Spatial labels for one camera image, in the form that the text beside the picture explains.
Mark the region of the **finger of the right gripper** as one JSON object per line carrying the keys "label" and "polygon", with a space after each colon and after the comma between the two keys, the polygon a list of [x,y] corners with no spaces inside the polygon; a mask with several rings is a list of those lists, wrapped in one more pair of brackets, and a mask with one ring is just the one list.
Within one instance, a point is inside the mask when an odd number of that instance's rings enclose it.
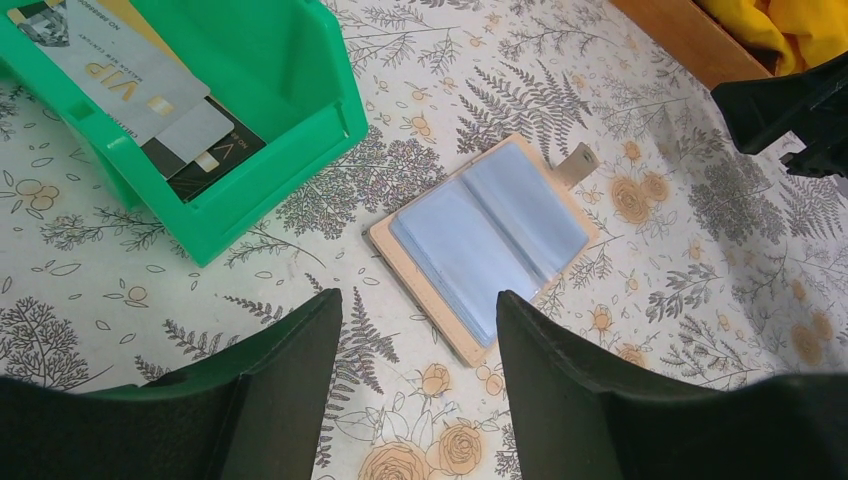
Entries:
{"label": "finger of the right gripper", "polygon": [[804,147],[781,157],[795,176],[847,176],[847,54],[803,73],[711,90],[737,151],[756,155],[787,133]]}

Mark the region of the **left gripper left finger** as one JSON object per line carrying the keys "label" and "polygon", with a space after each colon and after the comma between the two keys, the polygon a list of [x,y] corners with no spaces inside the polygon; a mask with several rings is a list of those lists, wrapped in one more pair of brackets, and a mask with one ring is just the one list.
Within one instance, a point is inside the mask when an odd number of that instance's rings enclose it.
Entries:
{"label": "left gripper left finger", "polygon": [[342,327],[326,289],[260,332],[143,386],[1,382],[5,479],[307,479]]}

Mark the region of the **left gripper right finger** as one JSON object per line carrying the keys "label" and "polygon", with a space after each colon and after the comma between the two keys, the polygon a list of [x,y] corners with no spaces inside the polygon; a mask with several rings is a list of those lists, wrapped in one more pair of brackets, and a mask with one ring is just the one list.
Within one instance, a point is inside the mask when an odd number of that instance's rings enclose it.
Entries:
{"label": "left gripper right finger", "polygon": [[643,369],[511,291],[498,346],[526,479],[843,479],[847,378],[778,375],[731,391]]}

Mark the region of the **black VIP card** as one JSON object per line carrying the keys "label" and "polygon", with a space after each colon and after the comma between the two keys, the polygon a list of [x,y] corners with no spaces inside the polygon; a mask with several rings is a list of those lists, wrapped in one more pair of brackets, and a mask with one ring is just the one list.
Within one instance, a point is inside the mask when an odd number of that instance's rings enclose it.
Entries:
{"label": "black VIP card", "polygon": [[252,129],[236,118],[215,99],[207,104],[233,123],[233,130],[210,146],[201,156],[167,180],[167,184],[184,203],[199,196],[237,166],[266,146]]}

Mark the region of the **green plastic bin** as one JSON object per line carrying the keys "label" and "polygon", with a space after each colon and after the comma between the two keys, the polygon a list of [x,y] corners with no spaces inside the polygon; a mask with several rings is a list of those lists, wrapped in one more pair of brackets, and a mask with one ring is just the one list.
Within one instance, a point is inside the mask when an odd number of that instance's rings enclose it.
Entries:
{"label": "green plastic bin", "polygon": [[191,201],[8,17],[1,75],[69,128],[124,207],[149,209],[198,265],[366,135],[339,23],[318,1],[138,1],[135,9],[261,147]]}

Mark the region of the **gold magnetic stripe card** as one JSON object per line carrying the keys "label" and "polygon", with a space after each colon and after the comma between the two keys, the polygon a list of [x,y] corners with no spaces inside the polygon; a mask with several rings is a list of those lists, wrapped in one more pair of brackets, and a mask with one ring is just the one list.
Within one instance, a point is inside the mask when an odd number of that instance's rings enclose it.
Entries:
{"label": "gold magnetic stripe card", "polygon": [[168,46],[129,0],[99,0],[98,3],[125,24],[132,27],[138,34],[168,55],[177,64],[187,69],[187,66],[181,61],[178,55]]}

